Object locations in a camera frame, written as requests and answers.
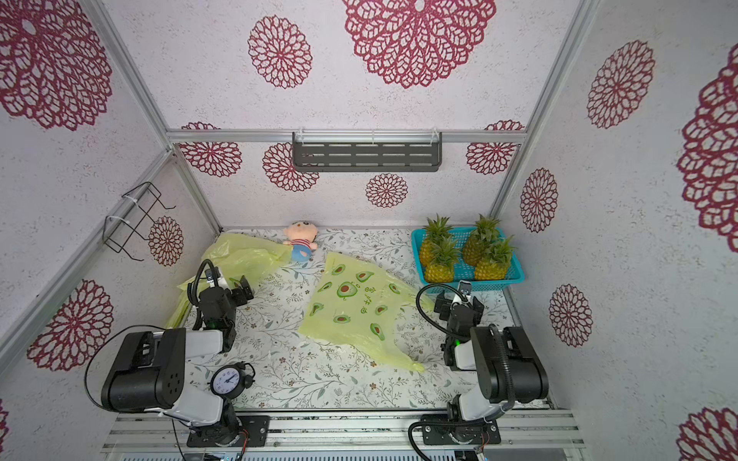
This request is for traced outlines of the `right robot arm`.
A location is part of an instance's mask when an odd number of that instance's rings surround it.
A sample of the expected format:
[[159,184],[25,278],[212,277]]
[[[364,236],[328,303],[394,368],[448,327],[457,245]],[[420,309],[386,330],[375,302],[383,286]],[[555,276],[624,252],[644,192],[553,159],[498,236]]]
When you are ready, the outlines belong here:
[[452,423],[491,422],[517,403],[547,399],[549,378],[523,328],[483,326],[484,305],[475,297],[441,292],[434,312],[447,323],[445,365],[477,377],[474,387],[448,403]]

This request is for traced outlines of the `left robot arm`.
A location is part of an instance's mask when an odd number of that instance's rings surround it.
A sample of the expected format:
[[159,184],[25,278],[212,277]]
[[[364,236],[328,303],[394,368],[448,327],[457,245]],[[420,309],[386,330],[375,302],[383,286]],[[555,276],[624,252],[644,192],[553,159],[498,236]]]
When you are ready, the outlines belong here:
[[234,399],[253,385],[254,366],[241,361],[218,368],[205,391],[186,382],[186,361],[228,353],[236,339],[236,308],[253,299],[242,277],[233,289],[217,284],[200,294],[202,330],[127,334],[102,385],[102,408],[157,413],[180,422],[190,432],[190,447],[247,445],[250,434],[236,415]]

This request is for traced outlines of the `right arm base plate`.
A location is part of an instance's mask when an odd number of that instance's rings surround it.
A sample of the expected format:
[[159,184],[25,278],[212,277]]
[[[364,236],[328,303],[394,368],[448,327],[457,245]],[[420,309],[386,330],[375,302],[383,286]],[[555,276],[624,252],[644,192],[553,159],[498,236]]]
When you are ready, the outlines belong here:
[[421,417],[421,423],[423,444],[427,446],[481,447],[482,445],[498,445],[502,441],[496,422],[449,426],[446,416],[425,414]]

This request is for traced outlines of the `avocado print green plastic bag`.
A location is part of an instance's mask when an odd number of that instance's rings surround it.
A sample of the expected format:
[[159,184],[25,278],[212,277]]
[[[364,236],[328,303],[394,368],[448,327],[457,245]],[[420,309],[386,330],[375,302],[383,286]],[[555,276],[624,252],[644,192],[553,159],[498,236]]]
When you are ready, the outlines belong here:
[[425,367],[403,353],[394,339],[397,316],[415,311],[417,293],[375,264],[330,252],[298,332],[353,346],[382,365],[423,373]]

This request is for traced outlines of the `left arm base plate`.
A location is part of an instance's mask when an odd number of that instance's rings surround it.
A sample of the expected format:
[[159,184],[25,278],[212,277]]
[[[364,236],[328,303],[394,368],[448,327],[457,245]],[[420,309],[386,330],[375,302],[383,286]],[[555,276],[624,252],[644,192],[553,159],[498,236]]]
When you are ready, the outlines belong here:
[[261,448],[266,443],[271,419],[268,416],[241,415],[225,423],[192,428],[186,446],[199,448]]

